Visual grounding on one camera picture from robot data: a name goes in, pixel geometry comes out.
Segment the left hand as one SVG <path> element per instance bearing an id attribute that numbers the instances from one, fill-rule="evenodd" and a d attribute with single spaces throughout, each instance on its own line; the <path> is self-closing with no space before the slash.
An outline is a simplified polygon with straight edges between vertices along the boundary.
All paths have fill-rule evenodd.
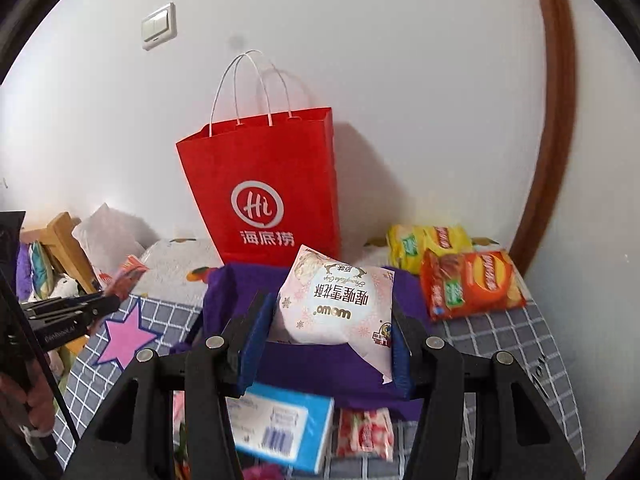
<path id="1" fill-rule="evenodd" d="M 17 434 L 23 428 L 37 438 L 47 437 L 55 423 L 53 393 L 37 361 L 26 364 L 32 385 L 25 391 L 9 375 L 1 374 L 1 415 Z"/>

